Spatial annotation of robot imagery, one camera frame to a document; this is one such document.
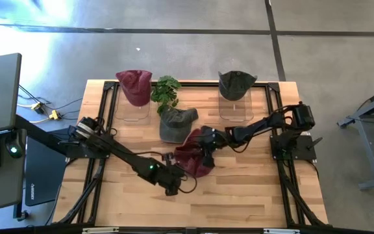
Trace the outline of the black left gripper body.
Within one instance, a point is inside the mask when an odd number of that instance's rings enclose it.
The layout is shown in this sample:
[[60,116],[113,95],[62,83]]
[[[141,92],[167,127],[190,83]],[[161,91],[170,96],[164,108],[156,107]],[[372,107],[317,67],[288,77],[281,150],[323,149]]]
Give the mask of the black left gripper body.
[[164,188],[179,188],[185,175],[178,166],[165,166],[158,171],[158,184]]

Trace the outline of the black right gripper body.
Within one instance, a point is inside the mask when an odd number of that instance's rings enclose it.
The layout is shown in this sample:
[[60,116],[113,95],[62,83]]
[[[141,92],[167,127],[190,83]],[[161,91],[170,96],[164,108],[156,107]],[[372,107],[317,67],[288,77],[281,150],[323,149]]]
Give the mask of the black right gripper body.
[[202,126],[200,130],[199,143],[205,153],[212,154],[216,150],[229,146],[225,132],[209,126]]

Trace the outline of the maroon baseball cap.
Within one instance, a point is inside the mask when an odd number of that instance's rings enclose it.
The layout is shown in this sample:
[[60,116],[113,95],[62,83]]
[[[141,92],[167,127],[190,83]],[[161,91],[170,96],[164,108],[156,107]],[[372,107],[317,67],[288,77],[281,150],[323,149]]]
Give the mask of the maroon baseball cap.
[[204,150],[199,143],[200,129],[194,129],[186,138],[182,146],[174,151],[177,165],[194,177],[208,175],[214,168],[203,166]]
[[123,92],[131,105],[142,107],[149,103],[152,73],[146,70],[126,70],[116,73]]

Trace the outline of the olive green baseball cap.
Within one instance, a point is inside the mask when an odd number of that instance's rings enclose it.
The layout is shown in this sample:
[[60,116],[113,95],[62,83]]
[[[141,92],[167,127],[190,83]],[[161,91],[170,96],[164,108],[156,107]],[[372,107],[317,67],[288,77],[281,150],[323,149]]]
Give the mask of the olive green baseball cap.
[[258,79],[257,75],[251,75],[244,71],[218,72],[219,92],[228,101],[238,101]]
[[194,121],[198,118],[195,108],[164,110],[160,115],[160,139],[168,143],[182,144],[190,134]]

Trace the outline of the clear acrylic hat stand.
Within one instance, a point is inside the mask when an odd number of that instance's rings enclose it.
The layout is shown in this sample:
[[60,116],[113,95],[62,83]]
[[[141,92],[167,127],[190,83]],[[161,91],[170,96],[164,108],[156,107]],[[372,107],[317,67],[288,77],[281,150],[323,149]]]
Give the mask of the clear acrylic hat stand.
[[134,106],[127,99],[123,88],[118,88],[114,117],[125,122],[140,122],[149,117],[150,102],[143,106]]
[[229,122],[248,122],[253,119],[250,89],[245,92],[228,92],[219,87],[219,116]]

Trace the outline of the green plant in white pot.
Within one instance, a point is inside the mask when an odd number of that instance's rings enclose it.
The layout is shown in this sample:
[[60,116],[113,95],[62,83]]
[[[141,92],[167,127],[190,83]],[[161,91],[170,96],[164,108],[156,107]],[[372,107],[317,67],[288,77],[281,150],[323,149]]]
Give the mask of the green plant in white pot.
[[157,103],[159,115],[178,105],[177,91],[180,87],[180,82],[170,75],[158,79],[151,92],[151,101]]

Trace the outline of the black cabinet with white logo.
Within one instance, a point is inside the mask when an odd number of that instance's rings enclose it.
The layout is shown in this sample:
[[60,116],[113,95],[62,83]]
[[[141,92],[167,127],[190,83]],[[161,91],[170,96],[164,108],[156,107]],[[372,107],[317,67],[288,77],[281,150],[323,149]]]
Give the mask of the black cabinet with white logo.
[[32,138],[27,139],[26,150],[25,205],[54,201],[66,168],[66,157]]

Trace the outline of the black desk foot bar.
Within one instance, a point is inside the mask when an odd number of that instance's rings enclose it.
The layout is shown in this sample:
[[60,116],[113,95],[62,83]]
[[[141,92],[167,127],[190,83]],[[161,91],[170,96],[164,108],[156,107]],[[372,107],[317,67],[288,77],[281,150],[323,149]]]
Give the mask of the black desk foot bar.
[[24,129],[27,132],[27,136],[33,138],[37,142],[47,146],[48,148],[61,153],[62,155],[67,155],[67,149],[65,145],[59,144],[61,139],[57,138],[55,135],[52,135],[43,129],[35,126],[33,123],[30,123],[28,120],[23,117],[16,115],[14,122],[15,129]]

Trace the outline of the black computer mouse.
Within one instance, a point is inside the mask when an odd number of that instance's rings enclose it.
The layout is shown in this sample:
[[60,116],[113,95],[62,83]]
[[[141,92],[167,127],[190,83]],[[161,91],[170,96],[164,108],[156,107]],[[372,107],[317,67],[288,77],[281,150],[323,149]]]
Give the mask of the black computer mouse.
[[18,139],[5,140],[5,147],[12,158],[21,158],[24,154],[24,149]]

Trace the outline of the low grey desk surface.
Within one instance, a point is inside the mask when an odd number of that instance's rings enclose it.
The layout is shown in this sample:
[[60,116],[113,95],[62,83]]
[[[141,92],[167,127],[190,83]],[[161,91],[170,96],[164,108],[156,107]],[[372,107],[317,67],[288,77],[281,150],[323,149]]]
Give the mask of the low grey desk surface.
[[[5,140],[18,139],[24,149],[21,158],[12,158],[5,147]],[[0,208],[15,205],[22,200],[27,134],[15,130],[0,134]]]

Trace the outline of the white mounting bracket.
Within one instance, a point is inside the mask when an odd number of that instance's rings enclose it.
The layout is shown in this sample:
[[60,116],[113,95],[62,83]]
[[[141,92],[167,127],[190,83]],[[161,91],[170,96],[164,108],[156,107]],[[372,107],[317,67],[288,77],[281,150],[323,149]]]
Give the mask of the white mounting bracket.
[[119,233],[119,227],[88,227],[83,228],[81,234],[113,234]]
[[301,234],[298,229],[264,228],[263,234]]

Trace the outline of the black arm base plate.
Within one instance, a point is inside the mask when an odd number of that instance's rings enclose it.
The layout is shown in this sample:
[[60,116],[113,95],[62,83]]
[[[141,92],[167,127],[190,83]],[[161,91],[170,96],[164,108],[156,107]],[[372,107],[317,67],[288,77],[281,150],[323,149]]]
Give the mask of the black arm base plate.
[[270,136],[272,157],[279,161],[315,161],[317,157],[314,146],[321,140],[322,137],[313,140],[310,135],[299,135],[294,138],[286,138],[283,135]]
[[110,154],[95,146],[89,146],[80,142],[68,142],[64,144],[66,148],[66,157],[71,159],[107,159]]

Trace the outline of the black aluminium rig frame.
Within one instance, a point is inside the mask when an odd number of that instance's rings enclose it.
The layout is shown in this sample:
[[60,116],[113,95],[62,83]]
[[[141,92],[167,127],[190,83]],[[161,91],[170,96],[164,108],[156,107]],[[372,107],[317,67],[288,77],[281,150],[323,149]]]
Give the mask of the black aluminium rig frame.
[[[105,121],[108,121],[109,108],[113,93],[119,94],[116,80],[89,80],[82,99],[79,118],[94,117],[99,114],[102,105],[104,87],[106,101]],[[268,115],[266,90],[268,85],[280,88],[285,104],[295,104],[299,99],[295,82],[267,83],[257,82],[252,87],[251,99],[254,118],[257,121]],[[209,125],[223,129],[227,124],[219,119],[218,84],[216,81],[193,81],[184,83],[178,91],[178,108],[196,108],[198,122],[194,127]],[[111,114],[112,127],[118,130],[115,139],[132,151],[168,152],[175,148],[159,138],[159,117],[156,105],[150,105],[146,119],[139,122],[125,122]],[[119,233],[146,232],[146,228],[155,229],[153,233],[181,231],[182,228],[202,228],[203,233],[239,233],[234,228],[285,228],[286,217],[281,195],[281,186],[277,163],[271,156],[269,136],[264,133],[252,139],[243,153],[235,153],[224,148],[215,153],[216,168],[205,177],[199,178],[198,186],[190,194],[179,193],[166,196],[164,189],[154,186],[136,176],[130,166],[121,159],[110,156],[105,163],[105,171],[100,190],[97,214],[93,216],[94,226],[112,226]],[[56,203],[53,221],[60,221],[77,202],[82,194],[89,159],[77,159],[66,167],[59,197]],[[299,192],[309,208],[323,223],[328,223],[321,195],[319,180],[314,167],[308,162],[294,163]],[[91,217],[93,191],[86,203],[84,220]]]

